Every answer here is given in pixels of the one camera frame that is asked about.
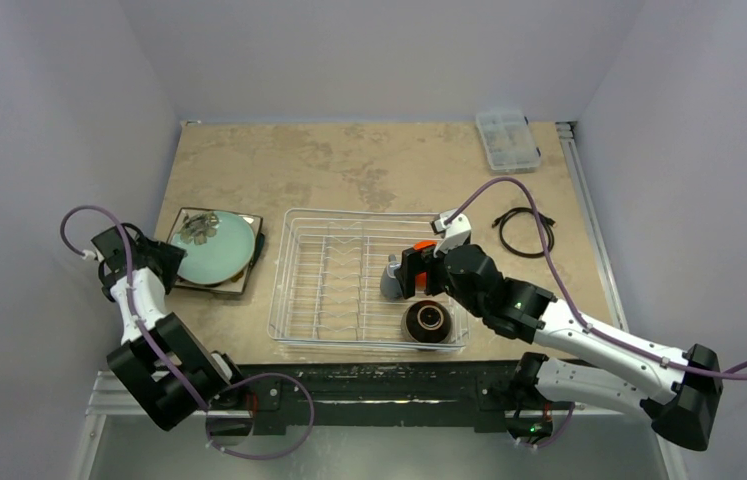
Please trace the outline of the orange bowl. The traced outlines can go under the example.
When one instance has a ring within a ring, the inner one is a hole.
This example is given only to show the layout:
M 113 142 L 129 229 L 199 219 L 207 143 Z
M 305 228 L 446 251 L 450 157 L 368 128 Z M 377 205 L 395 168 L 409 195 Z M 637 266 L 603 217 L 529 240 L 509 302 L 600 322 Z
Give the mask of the orange bowl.
M 424 240 L 416 243 L 413 248 L 421 253 L 421 259 L 425 261 L 425 258 L 427 257 L 427 252 L 434 251 L 434 248 L 437 246 L 436 241 L 432 240 Z M 427 285 L 427 276 L 428 276 L 428 268 L 426 266 L 423 267 L 423 269 L 417 273 L 415 276 L 415 287 L 418 291 L 424 291 L 426 289 Z

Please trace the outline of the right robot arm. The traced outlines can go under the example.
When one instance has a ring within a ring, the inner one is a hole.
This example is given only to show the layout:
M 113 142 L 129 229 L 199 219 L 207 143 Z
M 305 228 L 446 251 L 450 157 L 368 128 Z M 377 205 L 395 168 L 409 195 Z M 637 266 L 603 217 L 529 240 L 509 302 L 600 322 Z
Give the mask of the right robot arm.
M 708 449 L 723 392 L 710 348 L 661 345 L 595 321 L 542 287 L 504 276 L 477 245 L 445 254 L 408 248 L 389 257 L 385 274 L 403 299 L 415 296 L 416 278 L 425 275 L 426 294 L 448 295 L 495 334 L 587 362 L 613 389 L 614 403 L 630 401 L 629 411 L 648 419 L 660 437 L 687 450 Z

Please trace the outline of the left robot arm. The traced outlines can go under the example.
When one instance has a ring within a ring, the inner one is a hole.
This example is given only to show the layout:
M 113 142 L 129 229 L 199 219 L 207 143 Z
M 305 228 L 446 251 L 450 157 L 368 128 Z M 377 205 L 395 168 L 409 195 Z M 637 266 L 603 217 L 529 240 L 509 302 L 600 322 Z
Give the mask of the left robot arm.
M 247 382 L 226 354 L 210 353 L 166 307 L 185 256 L 131 223 L 92 239 L 102 256 L 104 296 L 123 320 L 121 345 L 106 356 L 109 369 L 150 419 L 169 431 L 211 401 L 233 409 L 246 399 Z

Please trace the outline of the brown bowl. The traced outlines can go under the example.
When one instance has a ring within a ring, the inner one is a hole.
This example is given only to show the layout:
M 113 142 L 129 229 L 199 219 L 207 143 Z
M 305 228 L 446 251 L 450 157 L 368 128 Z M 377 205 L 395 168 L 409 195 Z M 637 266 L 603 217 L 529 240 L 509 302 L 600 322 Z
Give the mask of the brown bowl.
M 418 301 L 403 313 L 401 330 L 408 341 L 444 344 L 452 335 L 452 315 L 441 303 L 433 300 Z

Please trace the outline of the grey coffee mug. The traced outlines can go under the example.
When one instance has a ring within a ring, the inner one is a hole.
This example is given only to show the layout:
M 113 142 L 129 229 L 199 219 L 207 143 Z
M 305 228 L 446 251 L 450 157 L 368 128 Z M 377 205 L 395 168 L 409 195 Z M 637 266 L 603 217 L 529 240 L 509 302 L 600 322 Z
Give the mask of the grey coffee mug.
M 396 255 L 389 255 L 387 265 L 383 270 L 379 284 L 381 295 L 389 301 L 400 301 L 404 299 L 399 280 L 400 271 L 401 261 Z

